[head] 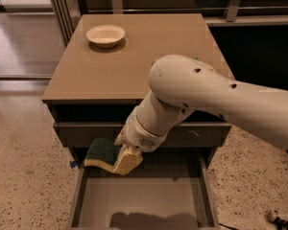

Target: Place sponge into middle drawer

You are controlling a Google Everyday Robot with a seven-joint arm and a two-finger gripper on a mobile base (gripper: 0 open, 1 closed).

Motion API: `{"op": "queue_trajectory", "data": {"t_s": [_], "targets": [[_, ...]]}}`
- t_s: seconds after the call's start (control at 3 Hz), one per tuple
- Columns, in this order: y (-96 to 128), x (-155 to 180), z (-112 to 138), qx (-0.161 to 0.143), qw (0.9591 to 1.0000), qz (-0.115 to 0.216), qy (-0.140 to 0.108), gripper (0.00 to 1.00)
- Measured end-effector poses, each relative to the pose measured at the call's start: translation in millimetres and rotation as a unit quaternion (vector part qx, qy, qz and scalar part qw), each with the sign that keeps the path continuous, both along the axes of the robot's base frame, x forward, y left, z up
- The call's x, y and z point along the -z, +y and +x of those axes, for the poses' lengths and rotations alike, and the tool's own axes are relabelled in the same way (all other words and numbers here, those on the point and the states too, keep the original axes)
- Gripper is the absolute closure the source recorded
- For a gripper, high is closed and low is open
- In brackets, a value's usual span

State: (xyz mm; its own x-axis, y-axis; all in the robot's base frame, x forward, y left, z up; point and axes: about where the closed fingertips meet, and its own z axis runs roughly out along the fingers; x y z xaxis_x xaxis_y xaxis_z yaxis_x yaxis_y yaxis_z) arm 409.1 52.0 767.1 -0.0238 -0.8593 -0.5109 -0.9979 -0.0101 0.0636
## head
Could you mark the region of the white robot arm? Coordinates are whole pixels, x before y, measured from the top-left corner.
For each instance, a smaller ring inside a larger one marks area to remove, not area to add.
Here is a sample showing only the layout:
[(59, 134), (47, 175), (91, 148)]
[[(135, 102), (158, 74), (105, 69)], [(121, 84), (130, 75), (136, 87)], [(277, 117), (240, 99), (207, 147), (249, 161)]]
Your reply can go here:
[(125, 175), (165, 141), (192, 113), (218, 116), (288, 152), (288, 91), (231, 80), (190, 57), (161, 57), (149, 74), (150, 92), (115, 140), (121, 147), (114, 171)]

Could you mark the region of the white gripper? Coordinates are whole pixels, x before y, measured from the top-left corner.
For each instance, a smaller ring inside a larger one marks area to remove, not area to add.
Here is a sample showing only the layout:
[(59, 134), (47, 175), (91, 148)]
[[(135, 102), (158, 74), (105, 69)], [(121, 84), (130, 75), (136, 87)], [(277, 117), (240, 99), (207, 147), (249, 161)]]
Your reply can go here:
[(166, 134), (154, 135), (147, 131), (139, 123), (136, 111), (137, 108), (132, 111), (114, 141), (115, 146), (122, 146), (113, 166), (113, 172), (120, 175), (134, 170), (143, 160), (142, 152), (155, 151), (166, 139)]

